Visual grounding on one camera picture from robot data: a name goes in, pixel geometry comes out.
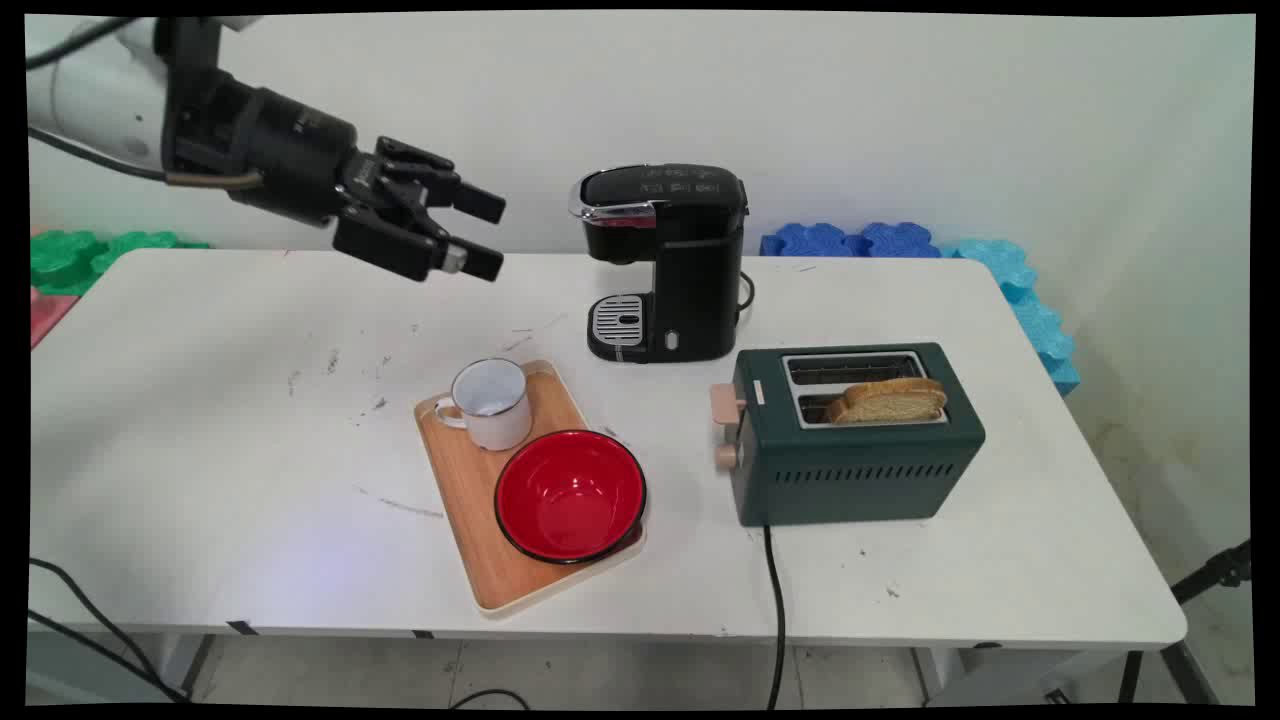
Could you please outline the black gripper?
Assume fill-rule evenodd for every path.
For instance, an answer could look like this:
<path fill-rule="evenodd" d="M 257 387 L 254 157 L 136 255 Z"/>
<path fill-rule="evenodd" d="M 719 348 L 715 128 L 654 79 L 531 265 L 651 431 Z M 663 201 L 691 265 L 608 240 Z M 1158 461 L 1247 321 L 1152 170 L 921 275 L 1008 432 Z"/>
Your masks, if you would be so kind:
<path fill-rule="evenodd" d="M 337 218 L 337 252 L 410 281 L 493 282 L 506 260 L 433 219 L 433 208 L 452 208 L 498 224 L 506 211 L 452 160 L 387 136 L 361 150 L 351 123 L 216 67 L 169 70 L 163 170 L 307 225 Z"/>

